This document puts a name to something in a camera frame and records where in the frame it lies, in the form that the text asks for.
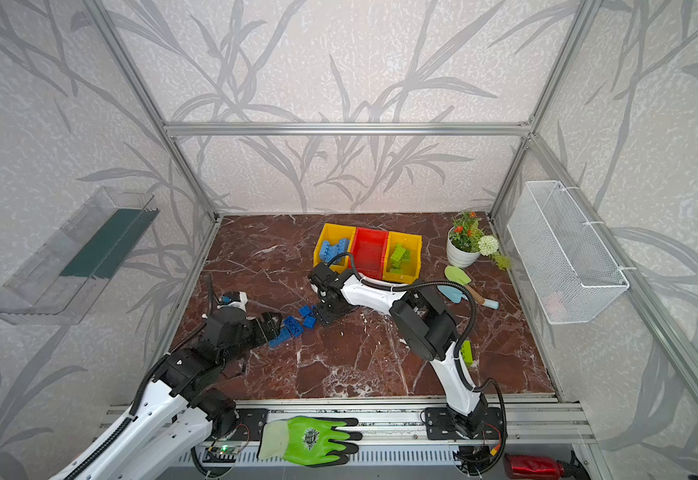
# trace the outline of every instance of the potted plant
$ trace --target potted plant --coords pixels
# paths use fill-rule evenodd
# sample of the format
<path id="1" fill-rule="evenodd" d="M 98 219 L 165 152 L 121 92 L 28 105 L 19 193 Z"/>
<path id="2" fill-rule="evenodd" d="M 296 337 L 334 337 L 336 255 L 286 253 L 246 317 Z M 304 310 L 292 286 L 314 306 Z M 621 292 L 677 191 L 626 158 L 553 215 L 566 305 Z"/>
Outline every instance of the potted plant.
<path id="1" fill-rule="evenodd" d="M 463 212 L 453 218 L 453 228 L 447 235 L 448 263 L 459 268 L 465 268 L 474 263 L 480 255 L 489 256 L 501 270 L 511 266 L 509 257 L 498 250 L 498 239 L 486 235 L 479 228 L 479 217 L 476 212 Z"/>

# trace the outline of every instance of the white flower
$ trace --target white flower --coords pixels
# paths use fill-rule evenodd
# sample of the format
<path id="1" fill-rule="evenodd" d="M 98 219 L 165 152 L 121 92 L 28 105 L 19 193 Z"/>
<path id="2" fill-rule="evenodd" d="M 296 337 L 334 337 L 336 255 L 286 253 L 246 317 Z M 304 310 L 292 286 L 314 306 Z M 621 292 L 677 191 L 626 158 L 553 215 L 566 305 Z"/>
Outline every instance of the white flower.
<path id="1" fill-rule="evenodd" d="M 483 236 L 477 242 L 477 248 L 480 255 L 491 256 L 498 252 L 498 239 L 493 235 Z"/>

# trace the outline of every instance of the red metallic cylinder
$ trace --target red metallic cylinder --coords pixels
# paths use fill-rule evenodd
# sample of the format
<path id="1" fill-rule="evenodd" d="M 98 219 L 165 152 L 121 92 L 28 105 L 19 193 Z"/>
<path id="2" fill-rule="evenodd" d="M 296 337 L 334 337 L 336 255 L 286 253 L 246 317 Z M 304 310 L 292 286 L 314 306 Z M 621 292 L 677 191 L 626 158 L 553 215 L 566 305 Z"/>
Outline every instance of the red metallic cylinder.
<path id="1" fill-rule="evenodd" d="M 563 466 L 553 458 L 527 455 L 504 455 L 503 467 L 508 478 L 558 480 L 564 475 Z"/>

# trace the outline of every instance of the white wire mesh basket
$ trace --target white wire mesh basket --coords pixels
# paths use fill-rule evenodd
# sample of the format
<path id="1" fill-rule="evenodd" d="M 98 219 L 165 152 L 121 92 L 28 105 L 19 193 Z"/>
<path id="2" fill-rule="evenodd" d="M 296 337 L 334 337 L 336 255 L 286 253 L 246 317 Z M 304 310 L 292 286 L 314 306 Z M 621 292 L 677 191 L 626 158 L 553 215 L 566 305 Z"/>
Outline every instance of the white wire mesh basket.
<path id="1" fill-rule="evenodd" d="M 507 225 L 546 320 L 593 320 L 629 281 L 556 180 L 526 182 Z"/>

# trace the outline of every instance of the leaf pattern wallpaper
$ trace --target leaf pattern wallpaper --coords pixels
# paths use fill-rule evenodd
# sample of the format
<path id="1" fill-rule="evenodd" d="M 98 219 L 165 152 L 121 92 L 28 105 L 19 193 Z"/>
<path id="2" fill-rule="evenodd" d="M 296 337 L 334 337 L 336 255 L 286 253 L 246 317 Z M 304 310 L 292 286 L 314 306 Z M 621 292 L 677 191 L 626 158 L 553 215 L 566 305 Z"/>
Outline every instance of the leaf pattern wallpaper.
<path id="1" fill-rule="evenodd" d="M 170 121 L 519 122 L 578 3 L 105 5 Z M 180 141 L 219 211 L 293 214 L 486 210 L 519 139 Z"/>
<path id="2" fill-rule="evenodd" d="M 76 326 L 0 320 L 0 478 L 47 478 L 127 402 L 211 218 L 79 2 L 0 0 L 0 285 L 101 186 L 160 209 Z"/>
<path id="3" fill-rule="evenodd" d="M 698 2 L 604 2 L 540 132 L 698 349 Z M 522 182 L 546 179 L 531 156 L 499 225 Z M 517 276 L 615 478 L 698 475 L 698 407 L 629 301 L 551 326 Z"/>

